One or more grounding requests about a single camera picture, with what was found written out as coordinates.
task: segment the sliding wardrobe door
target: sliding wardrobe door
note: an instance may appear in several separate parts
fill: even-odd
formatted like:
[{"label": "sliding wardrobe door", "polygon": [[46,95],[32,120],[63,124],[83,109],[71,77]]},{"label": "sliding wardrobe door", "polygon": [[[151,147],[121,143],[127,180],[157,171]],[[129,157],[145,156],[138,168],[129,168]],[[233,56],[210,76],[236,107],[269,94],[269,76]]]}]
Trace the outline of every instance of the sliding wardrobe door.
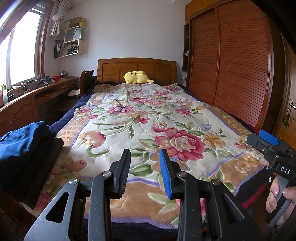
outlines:
[{"label": "sliding wardrobe door", "polygon": [[220,59],[214,106],[258,127],[266,115],[273,76],[269,28],[249,0],[222,4],[217,11]]},{"label": "sliding wardrobe door", "polygon": [[193,19],[192,66],[189,89],[213,104],[217,83],[218,21],[215,10]]}]

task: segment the blue flower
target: blue flower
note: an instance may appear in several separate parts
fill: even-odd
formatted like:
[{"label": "blue flower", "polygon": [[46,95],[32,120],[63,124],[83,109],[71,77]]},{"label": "blue flower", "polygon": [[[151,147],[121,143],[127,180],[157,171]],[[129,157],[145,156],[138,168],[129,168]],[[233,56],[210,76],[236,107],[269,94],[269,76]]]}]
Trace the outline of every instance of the blue flower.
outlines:
[{"label": "blue flower", "polygon": [[204,129],[205,131],[209,131],[210,129],[212,129],[212,125],[208,125],[208,124],[206,124],[206,123],[203,123],[203,124],[202,124],[202,127],[203,127],[203,129]]}]

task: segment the red basket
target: red basket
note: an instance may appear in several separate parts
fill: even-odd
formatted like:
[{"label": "red basket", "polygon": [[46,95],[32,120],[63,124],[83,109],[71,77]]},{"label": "red basket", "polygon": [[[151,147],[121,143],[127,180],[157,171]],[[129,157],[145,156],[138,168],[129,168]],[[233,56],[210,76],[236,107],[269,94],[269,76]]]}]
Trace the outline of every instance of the red basket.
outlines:
[{"label": "red basket", "polygon": [[56,75],[54,77],[52,77],[54,79],[55,82],[58,82],[59,81],[59,75]]}]

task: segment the wooden desk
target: wooden desk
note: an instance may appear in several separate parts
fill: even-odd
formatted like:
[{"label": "wooden desk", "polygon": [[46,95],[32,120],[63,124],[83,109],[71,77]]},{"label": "wooden desk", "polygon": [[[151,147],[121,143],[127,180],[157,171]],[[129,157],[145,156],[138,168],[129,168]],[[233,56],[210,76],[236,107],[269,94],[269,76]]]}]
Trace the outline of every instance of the wooden desk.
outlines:
[{"label": "wooden desk", "polygon": [[78,77],[60,79],[57,83],[40,87],[1,107],[0,136],[39,121],[37,107],[65,92],[70,92],[77,81]]}]

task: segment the yellow plush toy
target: yellow plush toy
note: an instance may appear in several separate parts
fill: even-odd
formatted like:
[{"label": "yellow plush toy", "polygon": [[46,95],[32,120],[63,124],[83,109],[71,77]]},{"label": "yellow plush toy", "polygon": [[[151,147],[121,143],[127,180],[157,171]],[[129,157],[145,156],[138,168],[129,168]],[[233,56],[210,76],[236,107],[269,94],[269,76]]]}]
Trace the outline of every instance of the yellow plush toy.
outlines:
[{"label": "yellow plush toy", "polygon": [[154,83],[154,80],[150,80],[148,75],[144,71],[133,71],[128,72],[124,76],[126,84],[145,84],[145,83]]}]

